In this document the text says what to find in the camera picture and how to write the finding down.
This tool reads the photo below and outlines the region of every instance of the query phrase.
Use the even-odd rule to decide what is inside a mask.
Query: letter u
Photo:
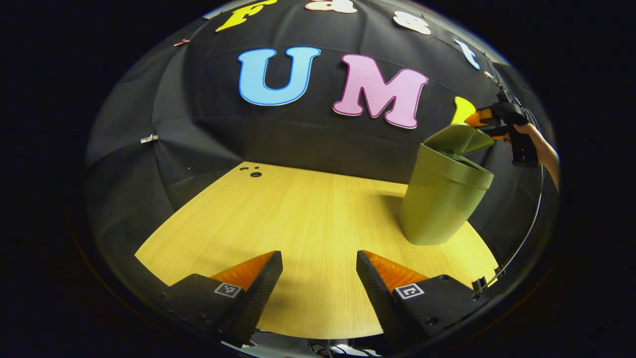
[[[292,58],[289,82],[281,89],[271,89],[265,85],[267,60],[274,57],[275,50],[262,48],[239,55],[242,63],[238,89],[246,101],[260,106],[280,106],[300,98],[307,90],[312,59],[321,51],[314,47],[291,47],[285,52]]]

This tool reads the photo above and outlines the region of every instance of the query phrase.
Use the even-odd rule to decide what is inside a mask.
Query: human arm
[[[543,138],[541,132],[532,124],[524,124],[524,125],[516,125],[515,129],[517,132],[521,134],[528,134],[534,147],[537,150],[537,159],[539,164],[544,166],[552,180],[555,183],[556,191],[559,190],[559,157],[557,151],[552,148],[552,146],[548,143],[548,141]],[[506,134],[506,143],[510,145],[510,135]]]

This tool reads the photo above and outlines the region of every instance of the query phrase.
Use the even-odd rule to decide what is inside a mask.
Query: pink letter m
[[[412,69],[402,69],[391,81],[384,82],[378,64],[374,59],[362,55],[348,54],[342,61],[349,66],[347,81],[342,99],[333,104],[333,110],[343,115],[361,115],[360,93],[364,98],[371,117],[376,118],[393,99],[393,109],[385,119],[398,127],[413,129],[417,127],[415,112],[422,87],[429,79]]]

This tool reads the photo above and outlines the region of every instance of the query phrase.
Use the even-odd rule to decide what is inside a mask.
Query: black fabric backdrop
[[[548,127],[539,101],[511,67],[492,64],[474,50],[481,65],[475,70],[454,43],[457,35],[430,21],[428,36],[400,27],[392,20],[394,11],[403,10],[397,6],[368,1],[355,7],[353,14],[310,11],[297,1],[279,0],[220,32],[216,28],[231,11],[201,18],[151,49],[121,79],[91,131],[85,192],[95,243],[124,282],[141,294],[153,291],[148,285],[155,280],[134,257],[136,250],[176,210],[242,161],[408,183],[418,146],[450,123],[455,96],[477,108],[496,102],[497,87],[484,70],[498,76],[541,127]],[[173,47],[183,38],[191,42]],[[280,88],[291,67],[284,53],[296,46],[322,52],[312,61],[302,97],[284,106],[258,106],[240,96],[241,53],[275,49],[265,80]],[[366,109],[357,117],[333,111],[347,74],[342,55],[349,53],[374,58],[386,81],[403,68],[428,77],[416,129],[386,122],[391,105],[377,118]],[[364,98],[361,105],[366,107]],[[159,140],[139,142],[151,133]],[[529,229],[539,170],[512,166],[509,147],[501,142],[467,157],[495,175],[469,222],[504,263]],[[547,174],[544,188],[549,193],[542,207],[549,202],[551,208],[542,211],[536,234],[550,229],[555,214],[556,192]]]

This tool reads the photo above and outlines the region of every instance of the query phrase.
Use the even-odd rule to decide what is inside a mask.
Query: wooden table
[[[490,279],[497,267],[467,222],[445,244],[409,243],[397,222],[406,187],[243,162],[163,223],[136,257],[173,285],[192,273],[210,276],[280,250],[283,272],[259,329],[315,339],[380,334],[356,273],[358,250],[428,277],[448,274],[468,287],[482,276]]]

